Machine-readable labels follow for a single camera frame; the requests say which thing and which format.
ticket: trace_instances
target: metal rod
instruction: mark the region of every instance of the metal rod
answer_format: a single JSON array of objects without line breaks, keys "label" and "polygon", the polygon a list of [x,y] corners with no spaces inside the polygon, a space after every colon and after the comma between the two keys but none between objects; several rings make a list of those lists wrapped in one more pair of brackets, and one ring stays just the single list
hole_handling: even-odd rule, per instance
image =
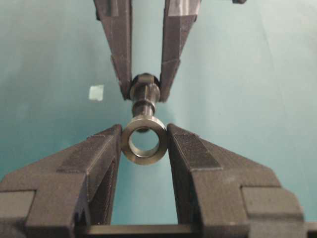
[{"label": "metal rod", "polygon": [[90,226],[76,228],[78,238],[199,238],[194,225]]}]

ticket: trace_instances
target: hole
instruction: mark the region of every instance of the hole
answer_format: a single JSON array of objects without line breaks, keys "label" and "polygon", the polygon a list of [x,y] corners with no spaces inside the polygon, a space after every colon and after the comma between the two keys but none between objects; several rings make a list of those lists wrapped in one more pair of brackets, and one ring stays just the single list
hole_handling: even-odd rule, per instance
[{"label": "hole", "polygon": [[151,129],[145,133],[134,131],[129,139],[132,152],[142,158],[151,157],[159,148],[159,137]]}]

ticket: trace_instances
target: teal background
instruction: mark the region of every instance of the teal background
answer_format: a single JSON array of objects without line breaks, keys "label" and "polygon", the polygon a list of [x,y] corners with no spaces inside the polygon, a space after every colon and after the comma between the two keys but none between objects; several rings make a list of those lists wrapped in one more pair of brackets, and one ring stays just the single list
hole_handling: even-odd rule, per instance
[{"label": "teal background", "polygon": [[[133,75],[159,75],[163,0],[134,0]],[[0,1],[0,178],[131,119],[92,0]],[[104,84],[104,100],[88,100]],[[274,169],[317,219],[317,1],[204,0],[157,117]],[[121,157],[113,224],[176,223],[168,155]]]}]

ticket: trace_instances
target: small white square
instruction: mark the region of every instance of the small white square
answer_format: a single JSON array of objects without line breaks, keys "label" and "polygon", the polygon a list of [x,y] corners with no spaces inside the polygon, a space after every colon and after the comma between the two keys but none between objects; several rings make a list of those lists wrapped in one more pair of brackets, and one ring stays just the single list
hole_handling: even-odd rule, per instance
[{"label": "small white square", "polygon": [[104,85],[93,85],[89,89],[89,100],[101,102],[104,99]]}]

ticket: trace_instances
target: metal washer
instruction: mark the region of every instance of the metal washer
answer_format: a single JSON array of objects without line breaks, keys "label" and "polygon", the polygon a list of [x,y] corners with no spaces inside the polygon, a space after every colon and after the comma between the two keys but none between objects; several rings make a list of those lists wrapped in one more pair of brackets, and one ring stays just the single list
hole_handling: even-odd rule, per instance
[{"label": "metal washer", "polygon": [[[140,150],[131,139],[134,131],[149,128],[158,136],[158,144],[151,150]],[[135,164],[149,165],[160,160],[167,151],[167,134],[164,124],[154,116],[140,115],[134,117],[121,136],[121,149],[125,156]]]}]

